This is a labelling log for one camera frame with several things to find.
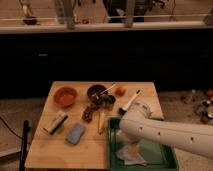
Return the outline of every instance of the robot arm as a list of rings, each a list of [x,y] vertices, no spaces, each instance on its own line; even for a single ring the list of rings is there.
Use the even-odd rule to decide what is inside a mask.
[[[213,158],[213,127],[147,119],[147,106],[135,102],[122,117],[120,129],[129,140],[141,138]]]

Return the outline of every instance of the chair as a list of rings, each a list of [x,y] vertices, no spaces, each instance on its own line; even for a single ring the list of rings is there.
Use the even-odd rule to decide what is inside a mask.
[[[162,0],[150,0],[150,3],[149,3],[149,10],[151,11],[151,10],[152,10],[152,7],[155,6],[157,3],[160,4],[160,7],[161,7],[161,8],[164,8],[165,2],[163,2]]]
[[[78,0],[78,5],[81,6],[82,0]]]
[[[21,143],[21,155],[20,155],[20,162],[19,162],[19,171],[25,171],[25,160],[27,157],[27,139],[28,133],[30,131],[29,121],[24,121],[23,131],[22,131],[22,143]]]
[[[140,17],[134,17],[134,22],[144,22],[144,17],[142,17],[146,11],[149,9],[149,7],[152,7],[153,4],[151,4],[151,0],[136,0],[135,4],[135,10],[134,15],[140,16]],[[103,0],[104,7],[108,13],[108,16],[110,16],[109,23],[120,23],[122,22],[123,18],[125,18],[125,12],[126,12],[126,0]],[[120,16],[117,9],[121,9],[124,11],[124,15]]]

